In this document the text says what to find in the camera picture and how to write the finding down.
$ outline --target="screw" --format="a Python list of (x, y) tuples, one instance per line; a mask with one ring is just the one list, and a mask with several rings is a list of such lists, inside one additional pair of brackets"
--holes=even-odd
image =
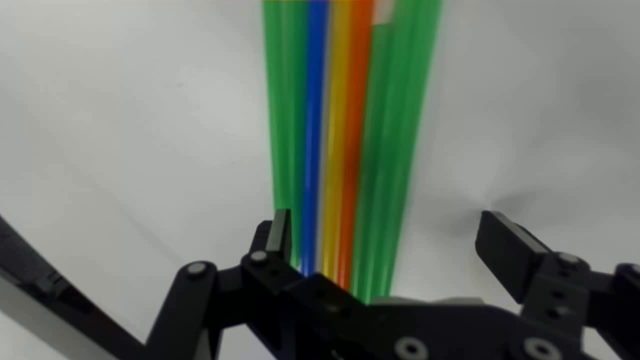
[(525, 353), (533, 360), (562, 360), (562, 353), (545, 339), (526, 339)]
[(193, 262), (193, 265), (187, 269), (187, 273), (189, 273), (190, 277), (201, 277), (206, 269), (209, 269), (209, 267), (206, 267), (204, 262)]
[(548, 311), (548, 314), (550, 314), (553, 318), (567, 318), (567, 317), (572, 314), (572, 311), (567, 309), (567, 306), (557, 306), (557, 309)]
[(572, 265), (572, 267), (578, 267), (578, 265), (580, 265), (580, 259), (578, 259), (578, 257), (572, 257), (572, 255), (558, 255), (558, 259), (561, 259), (562, 262)]
[(253, 262), (265, 262), (266, 261), (266, 252), (258, 250), (258, 252), (253, 252)]
[(429, 360), (426, 344), (411, 336), (405, 336), (397, 343), (397, 354), (403, 360)]
[(345, 360), (345, 358), (338, 354), (338, 351), (332, 351), (332, 358), (334, 358), (334, 360)]
[(342, 309), (338, 305), (329, 305), (326, 311), (338, 314)]
[(634, 273), (637, 277), (640, 277), (640, 267), (638, 267), (638, 265), (632, 265), (632, 273)]

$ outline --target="orange straw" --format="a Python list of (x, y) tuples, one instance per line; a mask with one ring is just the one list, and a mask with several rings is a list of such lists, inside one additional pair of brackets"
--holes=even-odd
[(351, 289), (354, 229), (358, 204), (358, 175), (363, 148), (363, 121), (368, 90), (368, 59), (372, 41), (375, 0), (352, 0), (351, 12), (351, 51), (346, 82), (346, 119), (345, 119), (345, 189), (342, 189), (342, 225), (338, 232), (336, 280)]
[(323, 208), (323, 273), (338, 283), (338, 250), (342, 229), (345, 185), (345, 122), (348, 88), (352, 0), (334, 0), (331, 6), (329, 96), (325, 139), (325, 208)]

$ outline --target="white background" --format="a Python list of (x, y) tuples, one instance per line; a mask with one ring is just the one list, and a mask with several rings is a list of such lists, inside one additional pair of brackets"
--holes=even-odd
[[(184, 262), (235, 265), (271, 216), (258, 5), (0, 0), (3, 216), (140, 339)], [(637, 0), (446, 3), (397, 294), (513, 309), (475, 259), (483, 208), (598, 270), (640, 262), (638, 19)], [(0, 291), (0, 358), (98, 357)], [(223, 358), (269, 357), (235, 330)]]

